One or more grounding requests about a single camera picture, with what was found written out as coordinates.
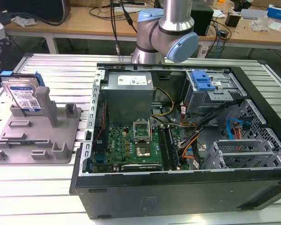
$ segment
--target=motherboard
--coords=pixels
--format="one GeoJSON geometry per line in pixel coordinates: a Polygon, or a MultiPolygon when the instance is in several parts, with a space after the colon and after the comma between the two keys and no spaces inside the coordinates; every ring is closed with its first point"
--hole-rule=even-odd
{"type": "Polygon", "coordinates": [[[178,154],[178,142],[181,141],[178,127],[109,127],[108,148],[105,154],[95,154],[94,172],[119,172],[123,169],[137,170],[138,166],[155,165],[160,170],[170,167],[169,158],[178,154]],[[164,144],[163,134],[171,135],[172,147],[164,144]],[[138,140],[135,137],[150,137],[150,139],[138,140]]]}

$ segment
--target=wooden table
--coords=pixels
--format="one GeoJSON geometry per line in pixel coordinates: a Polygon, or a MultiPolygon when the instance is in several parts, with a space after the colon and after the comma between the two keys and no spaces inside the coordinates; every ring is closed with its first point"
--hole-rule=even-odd
{"type": "MultiPolygon", "coordinates": [[[[226,1],[224,4],[219,4],[215,1],[214,8],[227,13],[234,4],[226,1]]],[[[100,16],[110,16],[110,13],[100,13],[100,16]]],[[[133,20],[137,20],[138,13],[131,14],[133,20]]],[[[225,23],[225,19],[217,19],[221,23],[225,23]]],[[[240,20],[236,28],[230,28],[232,31],[231,39],[226,43],[226,46],[249,47],[249,48],[267,48],[281,49],[281,33],[275,30],[271,32],[253,32],[250,29],[251,21],[240,20]]],[[[66,22],[59,27],[49,26],[42,22],[37,22],[36,26],[20,27],[15,23],[6,26],[6,31],[10,35],[31,36],[46,38],[50,53],[58,53],[55,43],[55,38],[80,38],[80,39],[102,39],[114,40],[111,22],[96,18],[89,14],[87,7],[72,7],[70,16],[66,22]]],[[[123,41],[136,41],[136,33],[127,24],[126,20],[117,21],[118,39],[123,41]]],[[[207,49],[215,39],[215,30],[210,28],[207,36],[200,37],[199,58],[204,58],[207,49]]]]}

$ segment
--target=black speaker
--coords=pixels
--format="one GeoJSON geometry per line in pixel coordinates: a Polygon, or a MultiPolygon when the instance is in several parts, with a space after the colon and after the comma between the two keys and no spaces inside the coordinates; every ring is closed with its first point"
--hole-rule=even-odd
{"type": "Polygon", "coordinates": [[[199,36],[206,36],[213,14],[213,9],[204,0],[193,0],[192,18],[195,21],[193,32],[199,36]]]}
{"type": "Polygon", "coordinates": [[[63,14],[71,12],[70,0],[0,0],[0,11],[29,13],[50,22],[60,22],[63,14]]]}

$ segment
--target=gray plastic stand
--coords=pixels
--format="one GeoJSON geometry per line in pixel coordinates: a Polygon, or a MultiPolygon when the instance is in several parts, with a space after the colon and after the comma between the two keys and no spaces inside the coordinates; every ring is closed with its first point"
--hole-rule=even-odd
{"type": "Polygon", "coordinates": [[[44,108],[26,115],[11,107],[12,116],[0,134],[0,164],[68,163],[72,157],[81,108],[66,104],[57,108],[48,87],[36,96],[44,108]]]}

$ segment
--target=floor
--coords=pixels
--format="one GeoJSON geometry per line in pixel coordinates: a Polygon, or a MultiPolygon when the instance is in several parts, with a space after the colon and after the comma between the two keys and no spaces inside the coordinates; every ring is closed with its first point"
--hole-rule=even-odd
{"type": "MultiPolygon", "coordinates": [[[[14,37],[18,44],[12,46],[7,60],[3,63],[3,70],[13,70],[21,60],[23,53],[48,53],[46,42],[38,37],[14,37]]],[[[130,55],[135,48],[135,42],[120,42],[122,53],[130,55]]],[[[115,42],[106,40],[81,40],[81,39],[57,39],[59,53],[61,54],[101,54],[115,55],[115,42]]],[[[247,48],[226,47],[220,56],[221,59],[240,59],[247,60],[247,48]]],[[[215,54],[209,54],[209,58],[216,58],[215,54]]],[[[256,49],[251,59],[265,60],[269,66],[281,77],[281,57],[273,50],[256,49]]]]}

